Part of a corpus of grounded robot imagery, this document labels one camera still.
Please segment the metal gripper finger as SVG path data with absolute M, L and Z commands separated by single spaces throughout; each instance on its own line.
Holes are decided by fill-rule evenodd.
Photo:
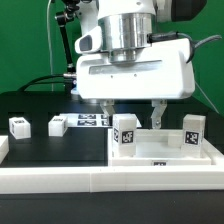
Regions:
M 115 114 L 114 101 L 111 99 L 102 100 L 100 102 L 100 107 L 107 117 L 113 116 Z
M 153 112 L 151 115 L 152 128 L 160 129 L 162 123 L 162 116 L 167 107 L 166 100 L 153 100 L 152 101 Z

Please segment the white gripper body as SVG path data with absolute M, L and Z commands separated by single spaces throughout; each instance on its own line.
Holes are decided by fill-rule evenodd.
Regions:
M 101 46 L 100 27 L 75 42 L 77 90 L 84 99 L 183 99 L 195 90 L 186 38 L 148 44 L 132 62 L 112 63 Z

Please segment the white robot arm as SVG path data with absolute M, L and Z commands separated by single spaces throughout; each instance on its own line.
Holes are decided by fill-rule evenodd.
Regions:
M 207 0 L 81 0 L 82 36 L 75 42 L 77 90 L 98 100 L 107 115 L 116 100 L 151 100 L 152 127 L 161 127 L 169 99 L 195 90 L 193 41 L 180 32 L 158 33 L 159 22 L 189 21 Z

